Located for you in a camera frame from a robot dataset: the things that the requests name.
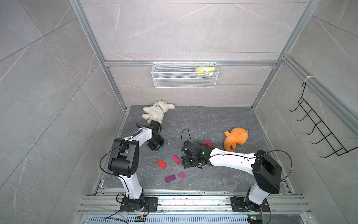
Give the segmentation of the pink rectangular block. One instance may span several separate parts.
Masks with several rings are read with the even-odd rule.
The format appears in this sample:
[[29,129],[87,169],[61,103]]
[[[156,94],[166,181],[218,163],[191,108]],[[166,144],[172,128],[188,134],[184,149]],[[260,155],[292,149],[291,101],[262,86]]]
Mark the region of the pink rectangular block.
[[177,157],[176,155],[172,156],[172,159],[177,163],[177,164],[181,164],[181,159],[179,157]]

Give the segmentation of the purple rectangular block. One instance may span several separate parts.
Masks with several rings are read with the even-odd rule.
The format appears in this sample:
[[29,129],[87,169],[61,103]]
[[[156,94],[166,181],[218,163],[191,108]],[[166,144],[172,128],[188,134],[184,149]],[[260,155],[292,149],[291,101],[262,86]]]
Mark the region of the purple rectangular block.
[[165,181],[166,181],[166,183],[170,183],[170,182],[174,181],[175,179],[176,179],[175,175],[170,175],[165,178]]

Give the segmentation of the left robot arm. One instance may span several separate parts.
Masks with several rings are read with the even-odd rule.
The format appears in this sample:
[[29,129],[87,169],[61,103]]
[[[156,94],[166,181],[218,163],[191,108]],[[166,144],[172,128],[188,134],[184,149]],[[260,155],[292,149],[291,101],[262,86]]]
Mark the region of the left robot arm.
[[156,212],[158,207],[157,197],[146,197],[137,177],[139,167],[139,148],[147,143],[153,151],[163,149],[164,139],[159,135],[161,124],[151,121],[149,125],[136,124],[138,131],[125,138],[114,140],[112,149],[102,157],[99,162],[100,169],[117,177],[125,189],[125,193],[119,193],[122,199],[117,199],[122,212]]

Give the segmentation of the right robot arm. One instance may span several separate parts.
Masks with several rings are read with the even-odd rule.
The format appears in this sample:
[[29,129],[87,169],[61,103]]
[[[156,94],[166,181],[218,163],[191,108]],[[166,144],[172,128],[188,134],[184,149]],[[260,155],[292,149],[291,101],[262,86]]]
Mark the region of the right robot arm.
[[184,142],[181,151],[185,154],[181,160],[184,168],[221,166],[233,168],[251,174],[255,183],[245,197],[231,197],[233,212],[270,212],[267,196],[280,192],[282,167],[269,155],[258,150],[256,153],[240,154],[220,150],[215,147],[195,146]]

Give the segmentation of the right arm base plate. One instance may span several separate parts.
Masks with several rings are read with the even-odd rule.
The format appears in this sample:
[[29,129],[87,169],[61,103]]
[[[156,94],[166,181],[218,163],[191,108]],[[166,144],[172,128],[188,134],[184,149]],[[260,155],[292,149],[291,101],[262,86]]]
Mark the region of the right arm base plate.
[[267,199],[262,204],[255,204],[246,197],[231,197],[230,204],[233,212],[270,212]]

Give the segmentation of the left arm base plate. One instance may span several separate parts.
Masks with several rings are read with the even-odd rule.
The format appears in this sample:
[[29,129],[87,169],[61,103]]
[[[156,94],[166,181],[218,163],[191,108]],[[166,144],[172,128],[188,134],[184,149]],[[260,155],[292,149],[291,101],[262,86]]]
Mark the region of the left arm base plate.
[[120,203],[120,211],[125,212],[140,212],[144,211],[146,206],[148,212],[156,212],[158,207],[157,197],[145,197],[140,199],[128,199],[124,197]]

